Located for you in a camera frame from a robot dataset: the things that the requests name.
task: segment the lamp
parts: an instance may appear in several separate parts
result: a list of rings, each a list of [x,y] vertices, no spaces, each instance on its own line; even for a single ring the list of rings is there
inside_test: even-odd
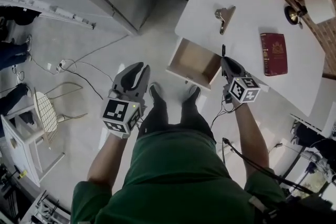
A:
[[[309,13],[311,20],[319,24],[336,16],[332,0],[304,0],[305,6],[295,1],[299,10],[291,6],[285,7],[285,16],[292,25],[301,24],[301,17]]]

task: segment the red passport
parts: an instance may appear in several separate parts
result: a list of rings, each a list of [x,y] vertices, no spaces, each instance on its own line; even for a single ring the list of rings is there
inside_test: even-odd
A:
[[[264,73],[277,76],[288,73],[287,52],[283,34],[260,34],[264,55]]]

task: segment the wooden drawer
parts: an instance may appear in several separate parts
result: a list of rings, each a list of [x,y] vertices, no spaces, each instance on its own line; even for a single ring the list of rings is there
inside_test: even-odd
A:
[[[211,84],[221,71],[221,56],[185,38],[180,38],[167,72],[211,90]]]

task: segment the green shirt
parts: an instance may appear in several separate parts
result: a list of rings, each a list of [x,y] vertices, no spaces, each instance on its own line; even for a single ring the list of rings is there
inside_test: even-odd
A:
[[[254,223],[256,196],[267,207],[284,200],[279,185],[261,172],[243,190],[202,133],[177,130],[137,140],[120,191],[80,182],[71,223]]]

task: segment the concrete floor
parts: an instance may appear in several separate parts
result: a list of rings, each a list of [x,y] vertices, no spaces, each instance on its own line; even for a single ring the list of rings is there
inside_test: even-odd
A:
[[[178,19],[186,5],[183,0],[158,0],[152,15],[144,24],[141,33],[136,37],[126,37],[103,50],[83,59],[84,62],[95,65],[109,74],[112,78],[117,74],[119,66],[128,66],[143,61],[151,66],[151,80],[159,82],[165,90],[168,104],[170,123],[178,123],[181,116],[179,102],[183,91],[189,87],[184,81],[165,71],[167,63],[174,51],[178,36],[174,33]],[[51,70],[62,59],[77,60],[81,56],[121,38],[122,34],[114,34],[99,29],[88,30],[77,25],[56,20],[38,18],[28,27],[16,27],[14,36],[17,40],[24,40],[26,33],[33,35],[33,58],[44,68],[51,63]],[[76,116],[88,113],[81,119],[68,121],[59,125],[58,135],[51,145],[51,151],[44,144],[39,145],[42,165],[48,165],[60,152],[65,152],[65,158],[41,182],[41,190],[47,190],[65,208],[71,207],[72,191],[77,182],[86,179],[86,175],[94,157],[98,152],[100,134],[103,122],[99,120],[101,100],[88,84],[73,74],[64,72],[51,75],[42,70],[34,62],[26,62],[18,67],[25,71],[25,82],[37,91],[47,92],[65,81],[76,82],[84,88],[55,101],[57,113]],[[77,64],[77,72],[87,78],[96,90],[103,96],[108,95],[111,81],[93,67]],[[7,89],[15,85],[16,77],[10,69],[0,72],[1,88]],[[226,83],[220,76],[213,84],[211,92],[202,92],[206,102],[201,114],[211,123],[219,112],[222,97],[222,87]],[[145,114],[152,107],[149,94],[145,96],[148,106]],[[32,100],[23,98],[18,107],[23,107]],[[262,92],[257,102],[250,105],[255,119],[265,137],[268,148],[271,149],[282,138],[289,140],[289,133],[293,120],[289,111],[293,106],[270,90]],[[216,140],[221,142],[225,136],[239,144],[238,127],[234,114],[221,116],[214,124],[213,132]],[[134,129],[128,140],[113,192],[122,187],[124,177],[130,165],[132,149],[134,147],[137,130]],[[295,152],[284,149],[281,153],[286,158],[278,158],[272,163],[277,174],[283,173],[295,157]],[[242,186],[245,183],[243,162],[231,154],[226,160],[232,178]]]

